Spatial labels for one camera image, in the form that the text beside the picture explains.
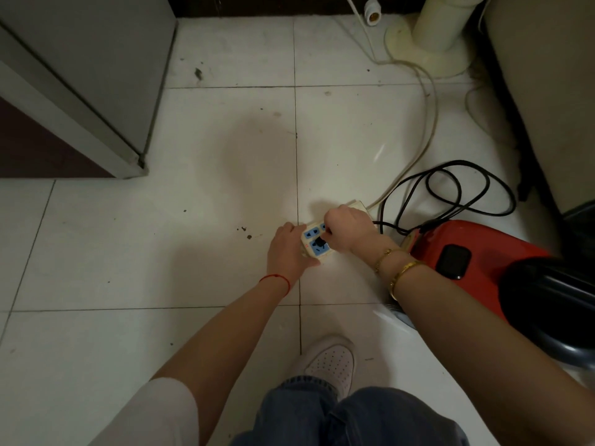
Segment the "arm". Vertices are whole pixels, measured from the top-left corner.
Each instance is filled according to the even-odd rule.
[[[268,252],[267,274],[283,275],[293,286],[305,269],[319,264],[301,255],[305,227],[289,222],[279,227]],[[198,407],[201,445],[211,438],[231,389],[286,292],[284,279],[264,279],[213,317],[153,376],[188,387]]]
[[[355,209],[341,206],[324,220],[329,246],[352,252],[371,268],[387,248],[398,248]],[[384,284],[411,261],[404,251],[388,255],[380,266]],[[595,438],[591,392],[457,285],[415,266],[399,278],[394,293],[502,444],[584,446]]]

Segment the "jeans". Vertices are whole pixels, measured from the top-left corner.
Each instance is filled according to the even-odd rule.
[[[459,425],[415,396],[368,387],[337,402],[334,387],[293,377],[264,398],[254,428],[230,446],[468,446]]]

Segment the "person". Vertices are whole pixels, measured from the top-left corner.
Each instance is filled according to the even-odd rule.
[[[412,265],[366,213],[340,206],[324,221],[331,248],[363,260],[387,286],[396,281],[393,294],[498,442],[586,446],[595,439],[595,397],[540,349],[450,280]],[[92,446],[206,445],[273,310],[319,264],[301,254],[304,230],[279,227],[268,277],[191,337]],[[232,446],[468,444],[454,421],[404,391],[370,387],[348,396],[355,368],[348,339],[323,338],[266,395],[253,429]]]

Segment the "left hand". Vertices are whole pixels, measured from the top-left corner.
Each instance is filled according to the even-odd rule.
[[[267,274],[284,276],[293,287],[302,276],[303,271],[318,266],[316,258],[302,255],[301,234],[306,225],[294,226],[291,222],[277,228],[277,233],[271,241],[267,255]]]

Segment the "hand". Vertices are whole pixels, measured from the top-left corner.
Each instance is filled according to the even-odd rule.
[[[353,252],[353,247],[361,239],[380,235],[367,213],[347,205],[329,210],[324,216],[324,224],[326,231],[320,237],[339,252]]]
[[[300,236],[305,230],[305,224],[294,226],[291,222],[277,228],[277,233],[268,248],[267,274],[278,273],[293,286],[303,271],[320,264],[316,258],[302,255]]]

